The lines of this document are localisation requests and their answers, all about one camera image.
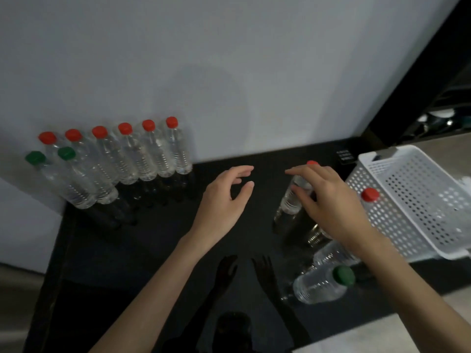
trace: glossy black tabletop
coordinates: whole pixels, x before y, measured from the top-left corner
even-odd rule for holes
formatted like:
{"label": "glossy black tabletop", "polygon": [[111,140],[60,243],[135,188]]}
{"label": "glossy black tabletop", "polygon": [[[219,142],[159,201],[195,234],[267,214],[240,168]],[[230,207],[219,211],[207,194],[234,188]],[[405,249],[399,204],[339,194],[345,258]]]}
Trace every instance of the glossy black tabletop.
{"label": "glossy black tabletop", "polygon": [[[279,305],[270,292],[274,290],[270,269],[262,270],[263,257],[269,257],[283,293],[303,261],[296,240],[274,233],[272,227],[290,181],[284,170],[316,160],[346,176],[352,166],[340,166],[336,154],[344,149],[354,154],[368,150],[358,139],[350,139],[197,164],[201,190],[195,199],[141,208],[136,226],[117,231],[102,230],[68,207],[25,352],[38,352],[38,347],[43,352],[86,352],[190,229],[206,185],[238,165],[255,167],[247,179],[255,182],[250,201],[234,228],[198,262],[168,317],[156,352],[177,351],[182,340],[197,342],[199,352],[211,352],[217,327],[227,325],[227,320],[241,327],[253,350],[285,352],[391,314],[385,296],[367,274],[360,275],[360,283],[337,301]],[[302,238],[312,225],[305,217],[300,220],[301,229],[291,236]],[[258,277],[254,262],[259,265]],[[468,259],[430,260],[414,268],[440,294],[471,283]]]}

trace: green bottle cap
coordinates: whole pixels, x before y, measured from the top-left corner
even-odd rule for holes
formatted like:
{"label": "green bottle cap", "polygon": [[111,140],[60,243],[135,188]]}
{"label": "green bottle cap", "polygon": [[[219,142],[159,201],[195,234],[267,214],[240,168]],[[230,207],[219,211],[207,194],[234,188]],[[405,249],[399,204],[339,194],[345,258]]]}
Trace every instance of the green bottle cap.
{"label": "green bottle cap", "polygon": [[40,163],[45,162],[46,156],[44,156],[44,153],[42,153],[41,151],[31,151],[25,156],[25,160],[33,166],[36,166]]}
{"label": "green bottle cap", "polygon": [[355,273],[350,267],[339,265],[332,271],[333,279],[341,285],[352,286],[355,283]]}
{"label": "green bottle cap", "polygon": [[69,146],[59,148],[57,150],[57,154],[62,160],[65,160],[65,161],[75,158],[75,151],[73,148]]}

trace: beige floor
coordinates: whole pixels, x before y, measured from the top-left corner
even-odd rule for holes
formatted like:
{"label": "beige floor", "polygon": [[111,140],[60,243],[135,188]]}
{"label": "beige floor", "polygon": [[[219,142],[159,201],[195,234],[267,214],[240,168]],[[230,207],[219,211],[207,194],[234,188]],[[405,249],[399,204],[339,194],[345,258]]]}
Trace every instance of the beige floor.
{"label": "beige floor", "polygon": [[[471,322],[471,286],[445,297]],[[417,353],[398,315],[385,317],[350,331],[298,349],[295,353]]]}

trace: person's right arm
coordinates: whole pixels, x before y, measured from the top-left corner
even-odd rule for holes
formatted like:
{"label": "person's right arm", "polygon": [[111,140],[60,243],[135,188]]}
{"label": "person's right arm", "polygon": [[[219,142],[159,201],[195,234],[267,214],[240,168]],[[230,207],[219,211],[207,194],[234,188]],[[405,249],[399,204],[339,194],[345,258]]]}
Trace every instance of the person's right arm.
{"label": "person's right arm", "polygon": [[370,225],[358,195],[337,172],[315,164],[286,173],[312,184],[316,202],[303,189],[292,189],[309,216],[368,266],[421,353],[471,352],[471,326]]}

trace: basket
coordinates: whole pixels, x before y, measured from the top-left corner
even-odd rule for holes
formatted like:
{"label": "basket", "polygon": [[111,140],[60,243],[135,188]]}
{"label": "basket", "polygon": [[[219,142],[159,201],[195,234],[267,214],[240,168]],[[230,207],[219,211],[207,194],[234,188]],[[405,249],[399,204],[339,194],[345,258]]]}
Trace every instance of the basket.
{"label": "basket", "polygon": [[416,146],[361,154],[346,183],[380,192],[368,217],[407,261],[469,256],[471,196]]}

